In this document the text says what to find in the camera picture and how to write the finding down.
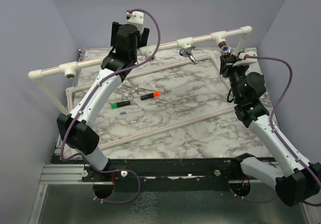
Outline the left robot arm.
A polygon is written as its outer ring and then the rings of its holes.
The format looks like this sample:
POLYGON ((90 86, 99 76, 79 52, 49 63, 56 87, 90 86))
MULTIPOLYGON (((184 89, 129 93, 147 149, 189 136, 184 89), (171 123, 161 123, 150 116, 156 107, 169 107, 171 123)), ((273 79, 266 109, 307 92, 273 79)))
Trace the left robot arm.
POLYGON ((93 175, 100 181, 110 177, 109 159, 98 146, 99 136, 93 131, 96 118, 111 94, 121 85, 134 64, 137 50, 147 45, 149 29, 131 20, 113 22, 112 50, 102 60, 96 80, 80 103, 67 115, 60 114, 57 125, 61 140, 94 166, 93 175))

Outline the brown faucet chrome knob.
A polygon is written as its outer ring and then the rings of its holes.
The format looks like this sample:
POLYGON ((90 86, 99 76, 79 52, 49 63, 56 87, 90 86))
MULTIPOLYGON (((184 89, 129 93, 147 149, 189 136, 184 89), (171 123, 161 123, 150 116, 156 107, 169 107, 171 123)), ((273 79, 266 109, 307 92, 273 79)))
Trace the brown faucet chrome knob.
POLYGON ((230 46, 227 45, 226 41, 220 42, 218 44, 218 47, 223 59, 237 58, 236 53, 233 51, 233 49, 230 46))

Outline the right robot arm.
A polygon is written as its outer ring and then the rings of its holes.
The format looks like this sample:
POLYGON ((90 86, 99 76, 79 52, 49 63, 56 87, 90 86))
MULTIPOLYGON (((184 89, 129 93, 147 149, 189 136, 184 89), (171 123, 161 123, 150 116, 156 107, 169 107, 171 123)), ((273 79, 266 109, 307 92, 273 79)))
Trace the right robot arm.
POLYGON ((220 75, 229 79, 230 91, 239 121, 255 134, 278 164, 273 167, 245 153, 232 161, 230 173, 235 179, 250 176, 273 188, 287 206, 294 206, 320 192, 320 163, 312 163, 302 155, 273 121, 260 100, 266 92, 264 76, 247 70, 255 53, 241 52, 220 56, 220 75))

